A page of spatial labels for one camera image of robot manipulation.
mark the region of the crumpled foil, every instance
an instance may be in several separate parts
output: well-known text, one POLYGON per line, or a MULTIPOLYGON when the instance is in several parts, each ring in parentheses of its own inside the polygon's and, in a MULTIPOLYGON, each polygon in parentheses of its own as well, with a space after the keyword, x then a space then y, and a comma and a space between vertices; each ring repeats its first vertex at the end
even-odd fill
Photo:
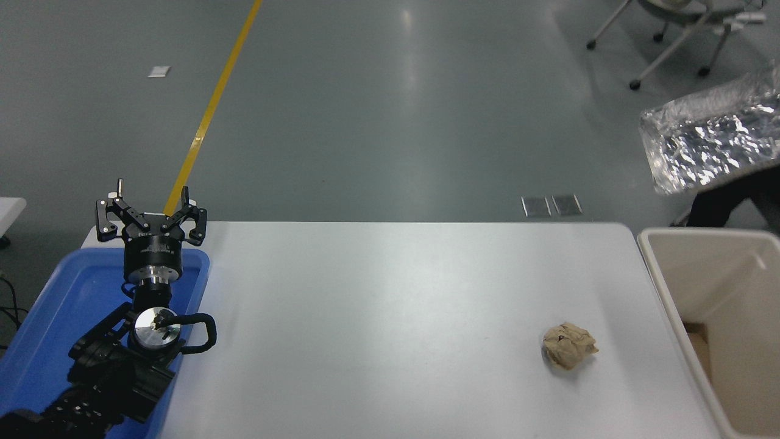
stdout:
POLYGON ((780 67, 647 110, 647 161, 661 194, 699 191, 780 165, 780 67))

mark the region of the chair leg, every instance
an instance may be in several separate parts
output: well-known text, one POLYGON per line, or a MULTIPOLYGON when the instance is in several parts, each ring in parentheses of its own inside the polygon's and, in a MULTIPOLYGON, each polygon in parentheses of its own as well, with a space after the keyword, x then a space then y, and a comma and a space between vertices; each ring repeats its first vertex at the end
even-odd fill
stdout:
POLYGON ((601 34, 605 32, 605 30, 607 30, 608 27, 610 27, 610 25, 612 25, 612 22, 618 18, 618 16, 626 9, 626 6, 629 5, 629 3, 631 3, 631 0, 623 0, 623 3, 621 3, 620 6, 618 6, 618 8, 612 13, 612 15, 607 19, 607 22, 601 25, 601 28, 596 31, 596 34, 593 36, 593 38, 587 42, 585 47, 587 47, 588 50, 593 50, 596 48, 596 40, 601 36, 601 34))
POLYGON ((639 76, 631 81, 629 83, 629 88, 631 90, 637 90, 639 89, 640 85, 642 84, 642 79, 644 79, 645 76, 649 75, 650 72, 655 70, 656 67, 658 67, 659 64, 664 62, 672 53, 674 53, 677 48, 688 39, 688 37, 691 36, 694 32, 699 30, 700 27, 704 25, 704 23, 707 22, 707 18, 709 18, 710 14, 702 14, 701 18, 697 22, 695 22, 693 25, 686 27, 682 32, 682 35, 680 35, 669 47, 667 47, 661 54, 653 61, 647 68, 639 74, 639 76))
POLYGON ((718 41, 718 46, 715 48, 715 53, 712 54, 712 59, 710 60, 710 63, 706 66, 699 69, 699 76, 705 77, 708 74, 710 74, 710 69, 715 64, 715 60, 718 59, 718 55, 721 53, 721 49, 723 48, 723 44, 726 42, 726 38, 729 37, 731 34, 731 24, 726 24, 723 27, 723 35, 721 35, 721 39, 718 41))
POLYGON ((669 28, 669 22, 664 22, 664 28, 661 29, 661 32, 658 32, 657 34, 653 35, 653 41, 660 43, 664 40, 664 35, 666 35, 666 30, 669 28))

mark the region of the white bin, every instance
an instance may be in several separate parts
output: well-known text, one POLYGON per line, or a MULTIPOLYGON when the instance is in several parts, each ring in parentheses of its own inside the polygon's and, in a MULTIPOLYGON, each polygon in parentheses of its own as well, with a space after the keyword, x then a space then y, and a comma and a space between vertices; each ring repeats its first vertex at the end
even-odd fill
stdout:
POLYGON ((780 437, 780 241, 696 228, 647 229, 638 241, 723 436, 780 437), (702 362, 683 322, 705 329, 702 362))

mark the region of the black wire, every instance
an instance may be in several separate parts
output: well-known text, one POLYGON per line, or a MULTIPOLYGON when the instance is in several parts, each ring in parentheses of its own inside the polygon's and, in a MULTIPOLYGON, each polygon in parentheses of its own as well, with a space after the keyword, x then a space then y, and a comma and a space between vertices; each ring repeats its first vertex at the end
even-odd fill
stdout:
POLYGON ((5 284, 8 285, 8 288, 11 288, 11 299, 13 300, 13 313, 16 316, 16 321, 19 321, 19 304, 16 303, 16 290, 13 288, 13 285, 11 285, 11 283, 4 277, 0 277, 0 280, 5 282, 5 284))
POLYGON ((16 329, 19 329, 22 326, 22 323, 16 317, 14 317, 13 314, 11 314, 10 312, 6 311, 5 308, 0 308, 0 312, 2 312, 3 314, 7 315, 11 319, 13 324, 16 325, 16 329))

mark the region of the brown paper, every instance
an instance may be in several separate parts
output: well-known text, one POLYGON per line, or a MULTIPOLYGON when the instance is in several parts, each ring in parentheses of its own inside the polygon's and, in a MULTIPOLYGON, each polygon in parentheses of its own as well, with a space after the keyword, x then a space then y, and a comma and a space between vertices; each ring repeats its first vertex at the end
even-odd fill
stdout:
POLYGON ((588 355, 598 352, 595 343, 588 331, 568 322, 550 328, 544 335, 547 357, 566 370, 574 369, 588 355))

